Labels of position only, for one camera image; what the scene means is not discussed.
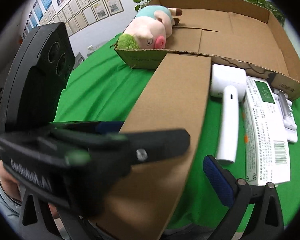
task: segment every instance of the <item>white hair dryer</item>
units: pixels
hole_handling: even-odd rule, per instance
[[[222,119],[216,159],[222,164],[235,162],[239,130],[239,102],[247,89],[244,69],[213,64],[210,95],[222,98]]]

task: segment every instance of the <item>barcode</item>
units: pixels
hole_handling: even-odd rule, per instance
[[[287,164],[286,144],[284,141],[273,141],[275,164]]]

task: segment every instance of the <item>hair dryer handle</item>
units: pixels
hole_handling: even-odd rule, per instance
[[[222,119],[219,132],[219,145],[216,159],[221,163],[234,163],[237,154],[239,130],[238,91],[227,86],[222,95]]]

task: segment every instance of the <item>pink snout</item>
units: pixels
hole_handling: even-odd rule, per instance
[[[166,47],[166,39],[163,36],[159,36],[155,41],[155,49],[164,49]]]

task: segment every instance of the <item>white box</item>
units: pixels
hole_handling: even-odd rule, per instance
[[[246,181],[263,186],[290,181],[290,156],[283,120],[266,80],[247,77],[243,104]]]

